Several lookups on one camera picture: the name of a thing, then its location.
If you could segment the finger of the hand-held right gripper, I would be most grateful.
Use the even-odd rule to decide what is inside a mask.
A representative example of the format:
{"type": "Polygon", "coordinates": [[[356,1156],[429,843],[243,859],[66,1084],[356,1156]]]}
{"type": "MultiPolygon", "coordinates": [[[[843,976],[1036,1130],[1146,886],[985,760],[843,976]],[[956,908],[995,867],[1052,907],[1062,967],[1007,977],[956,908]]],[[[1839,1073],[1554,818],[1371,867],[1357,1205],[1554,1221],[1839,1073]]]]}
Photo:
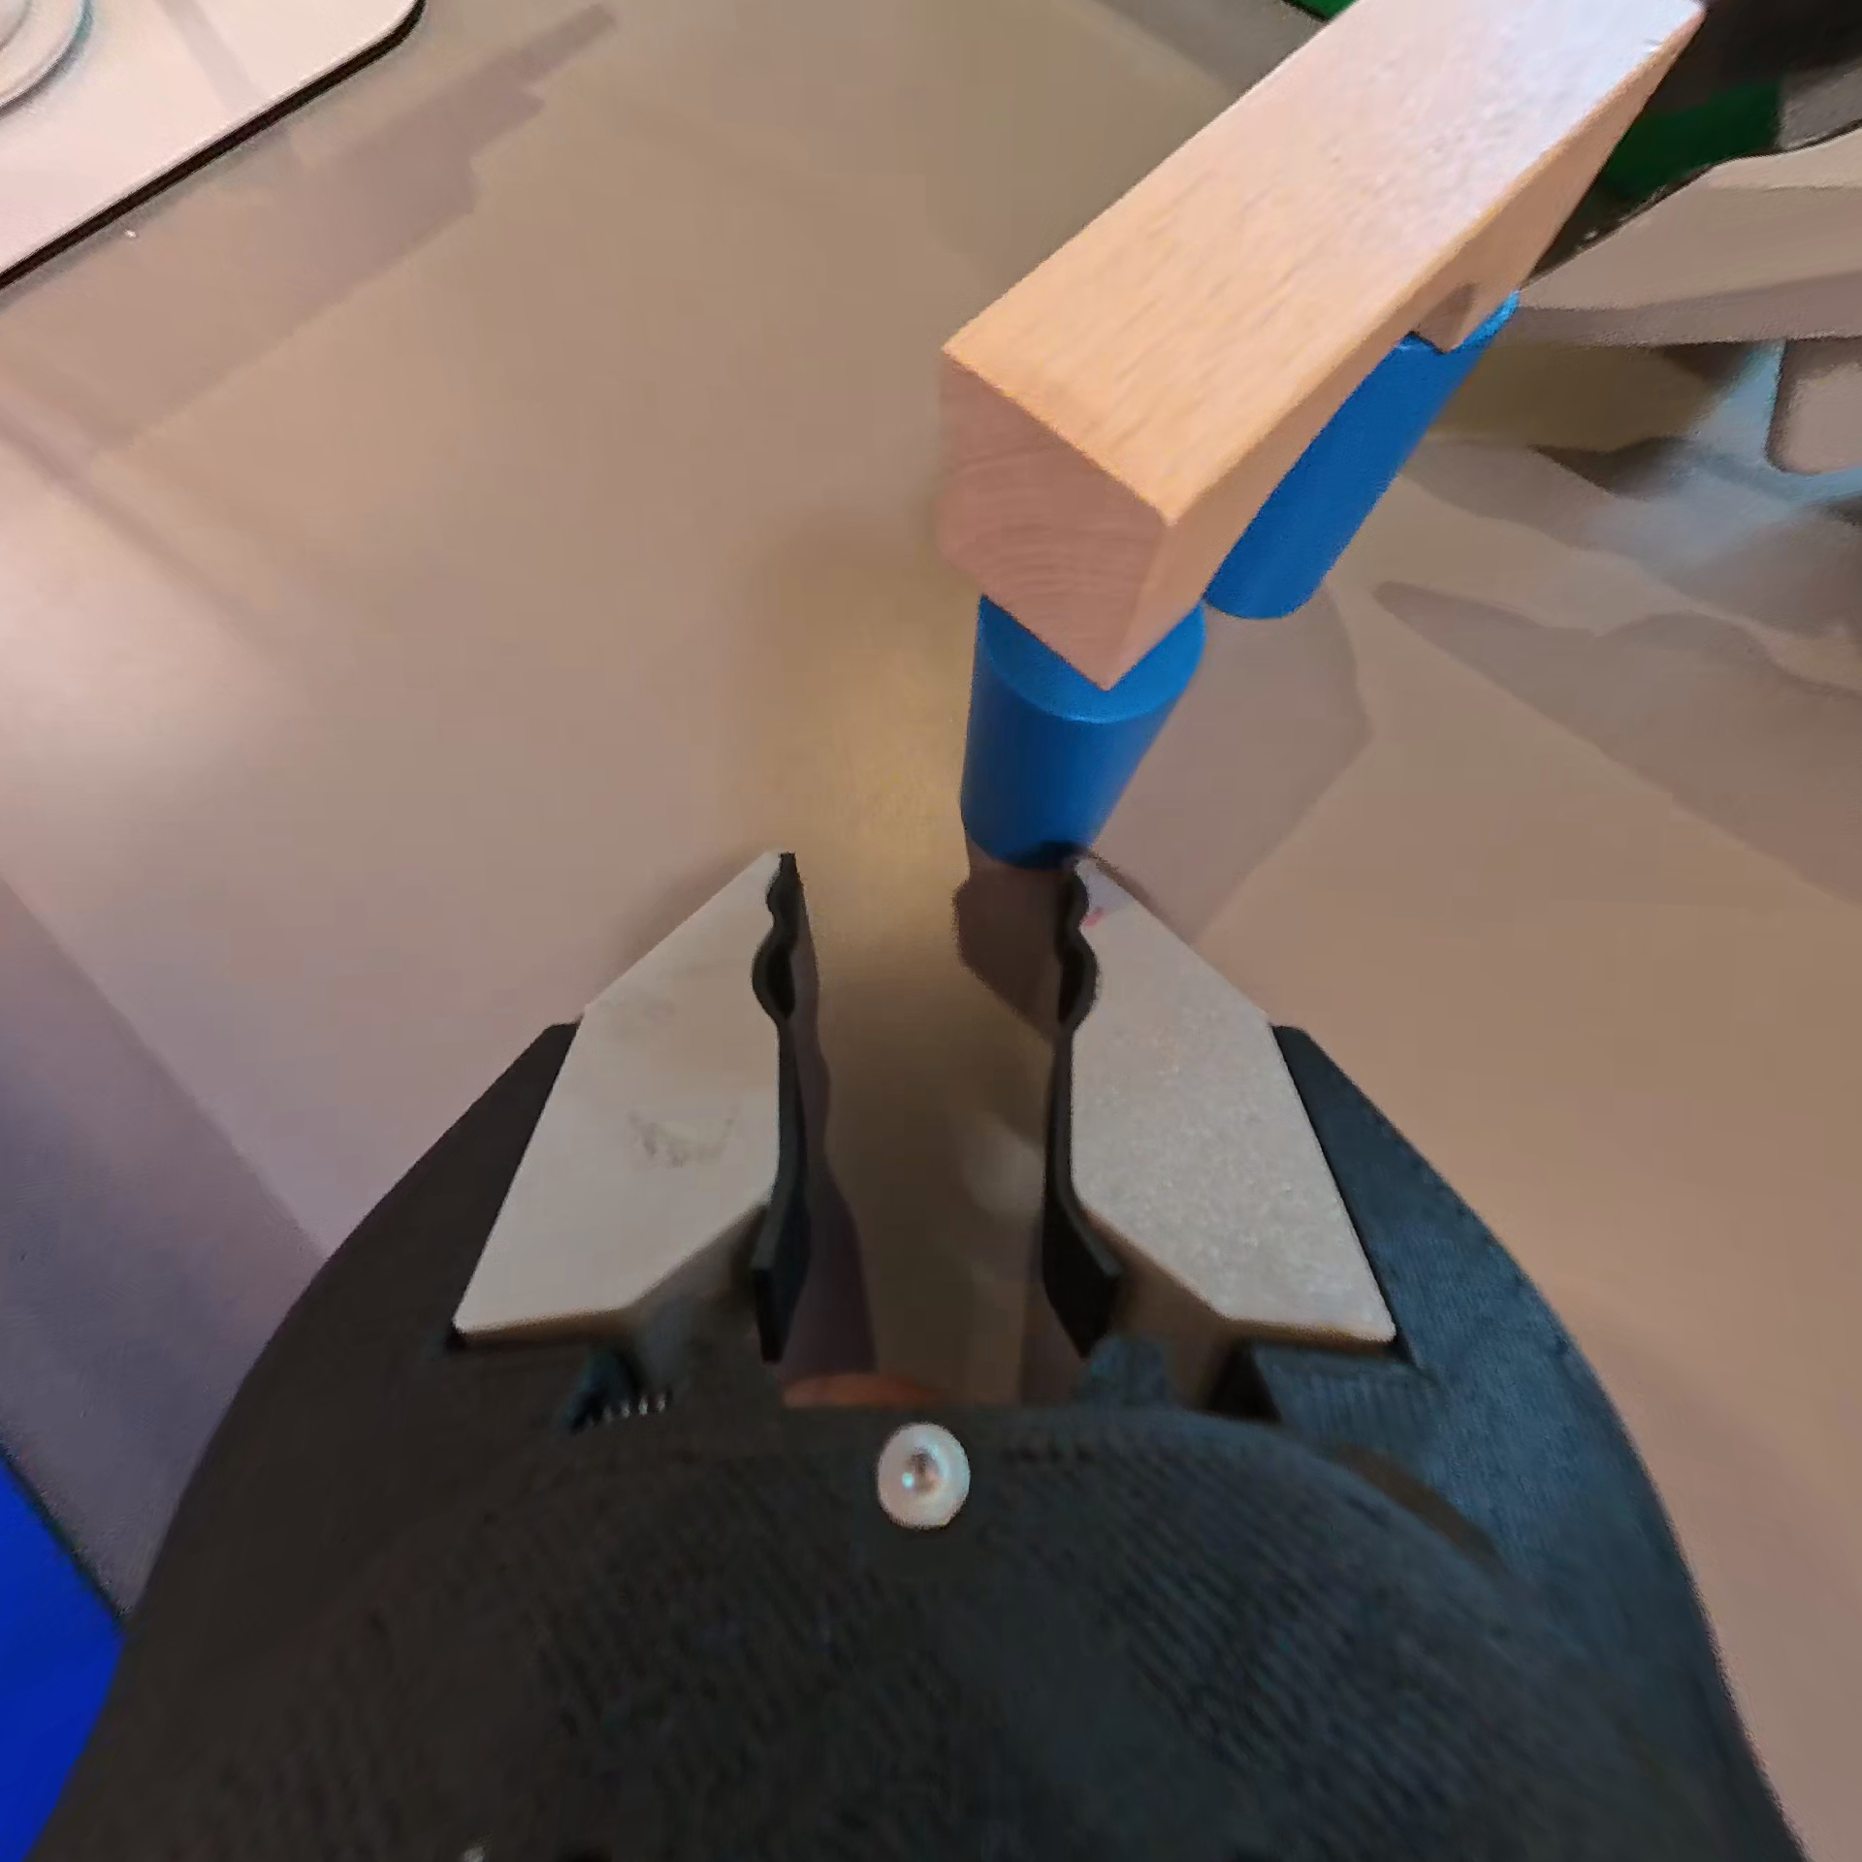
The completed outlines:
{"type": "Polygon", "coordinates": [[[1524,337],[1591,345],[1779,342],[1766,456],[1861,460],[1861,142],[1830,138],[1689,179],[1526,286],[1524,337]]]}

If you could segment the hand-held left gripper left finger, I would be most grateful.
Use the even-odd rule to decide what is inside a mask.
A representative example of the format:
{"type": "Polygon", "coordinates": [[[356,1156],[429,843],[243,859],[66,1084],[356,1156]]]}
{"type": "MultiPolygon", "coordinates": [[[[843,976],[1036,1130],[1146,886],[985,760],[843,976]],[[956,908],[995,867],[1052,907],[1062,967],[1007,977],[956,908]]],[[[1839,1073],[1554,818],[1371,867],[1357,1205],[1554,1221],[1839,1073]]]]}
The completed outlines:
{"type": "Polygon", "coordinates": [[[454,1311],[465,1344],[676,1365],[755,1311],[781,1359],[809,1267],[799,859],[760,853],[595,996],[454,1311]]]}

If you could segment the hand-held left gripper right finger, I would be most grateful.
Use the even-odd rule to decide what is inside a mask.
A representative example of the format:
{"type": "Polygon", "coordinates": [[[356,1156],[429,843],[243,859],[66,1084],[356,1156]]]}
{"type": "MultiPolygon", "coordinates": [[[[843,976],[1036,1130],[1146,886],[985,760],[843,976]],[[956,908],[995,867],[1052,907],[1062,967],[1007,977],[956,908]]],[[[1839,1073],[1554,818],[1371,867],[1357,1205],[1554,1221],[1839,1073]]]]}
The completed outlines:
{"type": "Polygon", "coordinates": [[[1254,1344],[1400,1330],[1269,1013],[1097,858],[1062,884],[1041,1290],[1078,1359],[1158,1349],[1183,1399],[1254,1344]]]}

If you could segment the green plastic bin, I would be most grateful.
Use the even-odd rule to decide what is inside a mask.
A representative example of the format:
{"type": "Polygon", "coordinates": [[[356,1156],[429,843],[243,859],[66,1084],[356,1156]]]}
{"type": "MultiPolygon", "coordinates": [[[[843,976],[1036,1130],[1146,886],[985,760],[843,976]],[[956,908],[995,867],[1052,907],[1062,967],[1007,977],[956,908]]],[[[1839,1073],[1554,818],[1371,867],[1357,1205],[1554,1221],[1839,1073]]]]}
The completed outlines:
{"type": "Polygon", "coordinates": [[[1785,93],[1857,61],[1861,7],[1300,5],[1322,30],[1324,99],[1348,126],[1391,120],[1400,173],[1557,179],[1601,242],[1682,184],[1785,151],[1785,93]]]}

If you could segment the natural wooden arch block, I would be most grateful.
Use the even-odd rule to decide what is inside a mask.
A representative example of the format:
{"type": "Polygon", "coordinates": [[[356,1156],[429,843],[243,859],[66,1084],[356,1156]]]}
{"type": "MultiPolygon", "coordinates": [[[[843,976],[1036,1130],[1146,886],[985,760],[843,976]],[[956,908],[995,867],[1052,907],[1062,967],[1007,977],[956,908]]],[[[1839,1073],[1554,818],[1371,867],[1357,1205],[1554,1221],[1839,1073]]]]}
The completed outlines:
{"type": "Polygon", "coordinates": [[[944,559],[1099,686],[1397,342],[1546,255],[1704,10],[1364,3],[944,345],[944,559]]]}

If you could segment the blue wooden cylinder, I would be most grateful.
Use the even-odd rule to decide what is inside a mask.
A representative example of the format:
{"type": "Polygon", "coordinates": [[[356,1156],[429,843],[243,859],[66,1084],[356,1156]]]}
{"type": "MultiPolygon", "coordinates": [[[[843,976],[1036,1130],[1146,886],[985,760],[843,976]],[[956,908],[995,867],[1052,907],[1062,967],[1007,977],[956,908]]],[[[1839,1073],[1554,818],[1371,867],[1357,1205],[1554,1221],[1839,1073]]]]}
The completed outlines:
{"type": "Polygon", "coordinates": [[[1111,686],[1096,684],[981,599],[963,765],[963,825],[992,859],[1052,868],[1090,848],[1203,659],[1191,610],[1111,686]]]}
{"type": "Polygon", "coordinates": [[[1404,337],[1274,485],[1212,577],[1203,603],[1232,618],[1282,618],[1301,610],[1519,304],[1519,294],[1503,298],[1449,349],[1422,335],[1404,337]]]}

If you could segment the blue plastic bin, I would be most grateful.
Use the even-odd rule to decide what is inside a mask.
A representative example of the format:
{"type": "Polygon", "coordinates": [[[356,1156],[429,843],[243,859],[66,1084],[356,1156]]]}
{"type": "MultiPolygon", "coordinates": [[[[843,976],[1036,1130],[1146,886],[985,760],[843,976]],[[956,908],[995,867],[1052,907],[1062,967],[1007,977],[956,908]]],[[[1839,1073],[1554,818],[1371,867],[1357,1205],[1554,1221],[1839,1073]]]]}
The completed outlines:
{"type": "Polygon", "coordinates": [[[2,1858],[29,1855],[96,1729],[125,1631],[22,1473],[2,1463],[2,1858]]]}

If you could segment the white document stand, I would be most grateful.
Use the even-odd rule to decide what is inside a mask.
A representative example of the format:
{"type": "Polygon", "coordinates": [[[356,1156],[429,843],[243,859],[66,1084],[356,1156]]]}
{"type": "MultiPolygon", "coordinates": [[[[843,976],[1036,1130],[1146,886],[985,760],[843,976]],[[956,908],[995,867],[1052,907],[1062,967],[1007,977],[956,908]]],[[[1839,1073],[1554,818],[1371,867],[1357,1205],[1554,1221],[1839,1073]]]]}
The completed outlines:
{"type": "Polygon", "coordinates": [[[2,286],[415,28],[420,3],[5,3],[2,286]]]}

